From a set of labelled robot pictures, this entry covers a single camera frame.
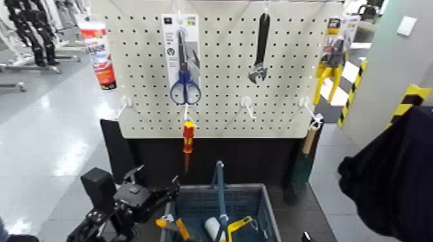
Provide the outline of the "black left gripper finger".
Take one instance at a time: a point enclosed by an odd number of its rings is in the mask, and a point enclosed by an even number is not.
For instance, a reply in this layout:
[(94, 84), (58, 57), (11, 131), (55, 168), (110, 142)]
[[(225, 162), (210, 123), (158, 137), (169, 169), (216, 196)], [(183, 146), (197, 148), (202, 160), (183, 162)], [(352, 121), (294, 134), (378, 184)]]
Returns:
[(175, 200), (179, 192), (180, 181), (179, 177), (175, 176), (168, 186), (159, 187), (151, 191), (152, 205), (156, 207), (163, 206), (163, 204)]
[(134, 183), (144, 186), (144, 165), (140, 165), (127, 172), (124, 176), (124, 183)]

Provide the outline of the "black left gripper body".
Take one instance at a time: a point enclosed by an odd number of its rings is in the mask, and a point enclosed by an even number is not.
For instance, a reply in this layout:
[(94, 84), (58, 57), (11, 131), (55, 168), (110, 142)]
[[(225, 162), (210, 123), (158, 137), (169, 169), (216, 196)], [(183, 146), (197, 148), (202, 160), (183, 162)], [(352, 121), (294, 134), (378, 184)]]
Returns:
[(158, 192), (136, 183), (125, 183), (115, 193), (115, 200), (125, 204), (126, 210), (131, 210), (134, 222), (146, 223), (155, 213)]

